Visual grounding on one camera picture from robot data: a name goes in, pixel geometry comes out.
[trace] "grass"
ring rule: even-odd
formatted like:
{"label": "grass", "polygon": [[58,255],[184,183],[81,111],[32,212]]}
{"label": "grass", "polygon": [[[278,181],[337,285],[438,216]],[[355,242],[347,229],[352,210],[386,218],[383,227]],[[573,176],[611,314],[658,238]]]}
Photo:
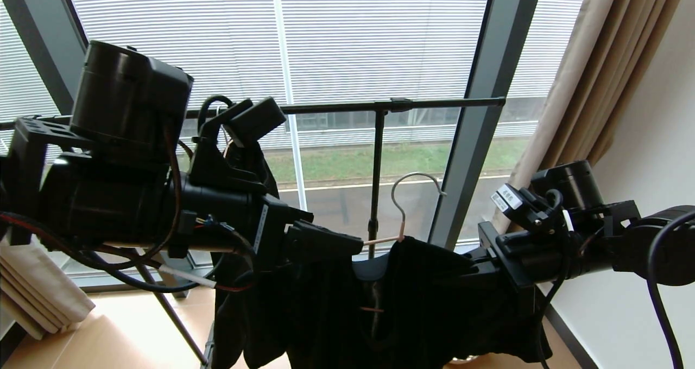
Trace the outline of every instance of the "grass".
{"label": "grass", "polygon": [[[509,170],[521,158],[527,139],[494,139],[483,171]],[[382,154],[382,176],[396,176],[410,171],[442,173],[449,159],[449,144],[387,144]],[[334,147],[302,149],[305,182],[370,179],[373,147]],[[266,161],[276,181],[294,182],[295,169],[291,151],[269,151]]]}

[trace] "road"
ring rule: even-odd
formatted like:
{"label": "road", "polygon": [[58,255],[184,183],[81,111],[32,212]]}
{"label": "road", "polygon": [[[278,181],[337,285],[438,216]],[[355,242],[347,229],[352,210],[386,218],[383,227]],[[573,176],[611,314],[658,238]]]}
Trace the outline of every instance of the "road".
{"label": "road", "polygon": [[[477,238],[477,223],[492,218],[495,206],[490,195],[504,184],[508,176],[481,178],[471,200],[471,206],[464,220],[459,238]],[[380,186],[379,196],[379,234],[378,238],[398,234],[400,212],[390,200],[391,185]],[[315,218],[314,223],[334,231],[348,233],[367,239],[371,186],[338,186],[337,188],[307,188],[306,203]],[[402,182],[395,198],[406,212],[405,233],[425,239],[432,225],[434,209],[437,206],[437,191],[432,182]],[[284,191],[280,198],[298,208],[296,191]]]}

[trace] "floor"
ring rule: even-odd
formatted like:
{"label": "floor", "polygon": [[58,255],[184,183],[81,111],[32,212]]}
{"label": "floor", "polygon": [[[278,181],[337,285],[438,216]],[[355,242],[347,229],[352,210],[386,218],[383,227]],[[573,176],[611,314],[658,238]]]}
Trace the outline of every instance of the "floor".
{"label": "floor", "polygon": [[[154,295],[147,292],[101,293],[91,296],[97,307],[87,319],[61,334],[43,340],[27,337],[3,366],[5,369],[198,369],[199,362]],[[169,298],[181,320],[186,324],[201,349],[213,321],[213,291],[196,288],[188,298]],[[546,323],[554,356],[550,367],[580,369],[557,333]],[[286,357],[265,366],[268,369],[289,369]],[[490,354],[461,366],[447,369],[540,368],[524,364],[516,357]],[[233,369],[246,369],[238,362]]]}

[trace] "white vertical pole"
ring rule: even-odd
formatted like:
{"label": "white vertical pole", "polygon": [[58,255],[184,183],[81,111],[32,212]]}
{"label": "white vertical pole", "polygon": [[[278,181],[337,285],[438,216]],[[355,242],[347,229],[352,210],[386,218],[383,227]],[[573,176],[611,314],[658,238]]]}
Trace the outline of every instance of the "white vertical pole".
{"label": "white vertical pole", "polygon": [[[285,19],[282,14],[282,0],[273,0],[275,6],[275,25],[277,27],[277,42],[280,46],[280,61],[282,64],[282,76],[285,80],[285,95],[287,104],[294,104],[292,96],[292,76],[290,74],[290,61],[287,53],[287,40],[285,38]],[[297,118],[290,114],[287,116],[290,125],[290,140],[292,142],[292,157],[295,161],[295,176],[297,177],[297,192],[300,199],[300,208],[306,211],[306,191],[304,187],[304,172],[302,171],[302,155],[300,154],[300,137],[297,132]]]}

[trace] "corrugated metal facade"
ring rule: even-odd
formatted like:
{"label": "corrugated metal facade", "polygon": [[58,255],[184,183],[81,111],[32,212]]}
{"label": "corrugated metal facade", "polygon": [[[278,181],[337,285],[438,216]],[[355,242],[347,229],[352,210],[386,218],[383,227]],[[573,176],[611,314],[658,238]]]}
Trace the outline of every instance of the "corrugated metal facade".
{"label": "corrugated metal facade", "polygon": [[[211,94],[297,104],[462,97],[486,0],[73,0],[90,39],[130,45],[195,77],[190,107]],[[545,97],[582,0],[539,0],[509,92]],[[280,7],[285,35],[278,36]],[[56,114],[14,31],[0,15],[0,119]],[[280,61],[286,42],[289,74]],[[535,124],[501,124],[497,136]],[[387,140],[450,139],[453,126],[389,129]],[[368,139],[363,129],[300,132],[300,144]],[[0,135],[8,142],[8,135]],[[289,147],[280,127],[266,147]]]}

